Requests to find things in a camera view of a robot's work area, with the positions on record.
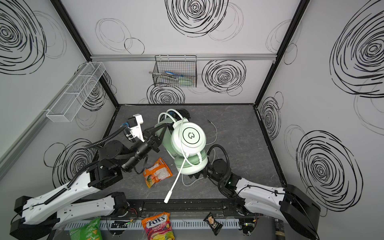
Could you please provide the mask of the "mint green headphones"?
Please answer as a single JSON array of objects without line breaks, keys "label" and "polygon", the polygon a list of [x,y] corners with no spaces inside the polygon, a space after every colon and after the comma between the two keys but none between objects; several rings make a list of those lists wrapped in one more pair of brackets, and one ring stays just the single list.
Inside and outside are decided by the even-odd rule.
[{"label": "mint green headphones", "polygon": [[169,109],[158,116],[159,124],[168,124],[172,129],[164,131],[162,145],[174,159],[178,174],[167,193],[164,203],[168,203],[181,175],[193,175],[202,171],[208,164],[205,151],[207,138],[203,129],[190,122],[175,109]]}]

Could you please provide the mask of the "black gaming headphones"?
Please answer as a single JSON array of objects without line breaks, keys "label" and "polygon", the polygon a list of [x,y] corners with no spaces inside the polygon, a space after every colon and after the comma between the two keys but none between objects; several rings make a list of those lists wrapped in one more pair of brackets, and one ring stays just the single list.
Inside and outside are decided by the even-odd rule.
[{"label": "black gaming headphones", "polygon": [[186,109],[177,109],[177,111],[181,114],[182,117],[186,118],[187,120],[191,119],[191,115]]}]

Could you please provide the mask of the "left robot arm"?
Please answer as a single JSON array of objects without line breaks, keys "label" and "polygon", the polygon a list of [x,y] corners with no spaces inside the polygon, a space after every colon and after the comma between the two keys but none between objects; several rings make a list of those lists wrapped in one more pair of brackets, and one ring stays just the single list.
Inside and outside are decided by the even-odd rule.
[{"label": "left robot arm", "polygon": [[131,208],[123,192],[99,200],[80,199],[122,180],[122,173],[134,170],[151,150],[159,152],[168,127],[169,124],[162,123],[142,131],[140,124],[132,127],[125,123],[111,135],[85,145],[84,149],[98,150],[100,160],[83,166],[69,182],[49,193],[18,198],[10,235],[18,240],[38,240],[71,221],[125,216]]}]

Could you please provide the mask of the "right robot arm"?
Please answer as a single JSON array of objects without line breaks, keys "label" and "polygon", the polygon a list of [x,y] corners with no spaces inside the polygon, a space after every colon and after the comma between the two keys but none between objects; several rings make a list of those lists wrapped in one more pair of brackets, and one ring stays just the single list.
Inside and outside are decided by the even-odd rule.
[{"label": "right robot arm", "polygon": [[251,182],[232,172],[229,155],[221,145],[215,144],[207,151],[210,157],[221,150],[224,158],[209,161],[204,176],[216,184],[219,192],[236,202],[242,215],[262,214],[287,223],[303,237],[318,240],[321,208],[294,185],[270,187]]}]

